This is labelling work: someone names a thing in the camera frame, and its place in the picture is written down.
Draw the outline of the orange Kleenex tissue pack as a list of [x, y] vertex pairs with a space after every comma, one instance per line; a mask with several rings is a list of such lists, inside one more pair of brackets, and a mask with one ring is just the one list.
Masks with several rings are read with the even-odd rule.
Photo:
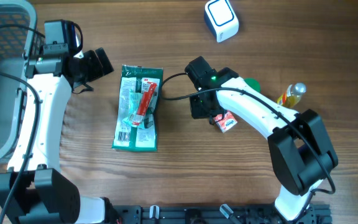
[[230, 111], [227, 111], [224, 115], [219, 114], [213, 119], [223, 133], [230, 130], [237, 124], [237, 120]]

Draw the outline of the green lid white jar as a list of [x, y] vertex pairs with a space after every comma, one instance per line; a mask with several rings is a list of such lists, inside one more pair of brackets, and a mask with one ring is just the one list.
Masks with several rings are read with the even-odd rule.
[[258, 93], [261, 92], [260, 83], [254, 78], [245, 78], [244, 81], [249, 85], [253, 90], [257, 91]]

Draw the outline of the red sachet stick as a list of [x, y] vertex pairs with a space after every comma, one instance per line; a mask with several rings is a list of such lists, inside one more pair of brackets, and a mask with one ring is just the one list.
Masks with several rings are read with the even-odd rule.
[[155, 82], [150, 82], [148, 79], [146, 79], [145, 82], [143, 82], [142, 84], [142, 89], [142, 98], [140, 99], [138, 109], [132, 120], [132, 125], [134, 126], [139, 126], [143, 122], [147, 114], [150, 102], [152, 101], [152, 97], [154, 96], [154, 93], [157, 89], [157, 84]]

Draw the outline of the green white gloves packet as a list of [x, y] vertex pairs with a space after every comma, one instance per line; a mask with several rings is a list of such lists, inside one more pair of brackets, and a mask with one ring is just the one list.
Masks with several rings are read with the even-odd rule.
[[[153, 152], [157, 150], [157, 128], [154, 113], [158, 107], [160, 85], [163, 78], [162, 68], [148, 68], [134, 65], [123, 65], [119, 88], [119, 104], [116, 130], [112, 148], [133, 152]], [[130, 91], [143, 94], [142, 84], [148, 79], [157, 84], [147, 114], [138, 127], [126, 123], [129, 111]]]

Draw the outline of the yellow oil bottle silver cap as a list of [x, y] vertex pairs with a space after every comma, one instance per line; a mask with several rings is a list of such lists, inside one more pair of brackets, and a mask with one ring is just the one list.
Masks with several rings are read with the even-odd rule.
[[289, 85], [286, 91], [277, 99], [277, 104], [286, 108], [293, 108], [305, 93], [306, 85], [304, 83]]

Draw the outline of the mint green wipes packet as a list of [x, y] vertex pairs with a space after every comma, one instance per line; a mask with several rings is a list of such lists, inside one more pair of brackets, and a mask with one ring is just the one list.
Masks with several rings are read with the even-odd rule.
[[140, 103], [142, 94], [130, 91], [129, 93], [129, 111], [126, 116], [126, 123], [132, 127], [138, 127], [144, 116], [141, 114]]

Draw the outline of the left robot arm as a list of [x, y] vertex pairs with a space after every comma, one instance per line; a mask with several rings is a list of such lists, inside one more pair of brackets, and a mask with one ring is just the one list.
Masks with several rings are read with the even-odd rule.
[[1, 218], [12, 223], [120, 223], [106, 197], [86, 197], [60, 172], [64, 112], [75, 88], [113, 71], [103, 49], [83, 51], [78, 24], [45, 23], [45, 42], [25, 61], [27, 101], [14, 154], [0, 173]]

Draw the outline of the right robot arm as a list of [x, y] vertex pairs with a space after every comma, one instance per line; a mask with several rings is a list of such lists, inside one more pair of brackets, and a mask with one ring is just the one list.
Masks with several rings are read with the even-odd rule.
[[203, 57], [192, 60], [185, 73], [197, 91], [189, 97], [194, 119], [207, 118], [213, 124], [214, 117], [230, 111], [268, 141], [273, 171], [282, 185], [273, 204], [280, 218], [290, 223], [315, 218], [311, 198], [317, 192], [335, 192], [319, 185], [323, 180], [333, 183], [330, 172], [338, 165], [321, 117], [313, 110], [299, 113], [276, 104], [235, 71], [216, 71]]

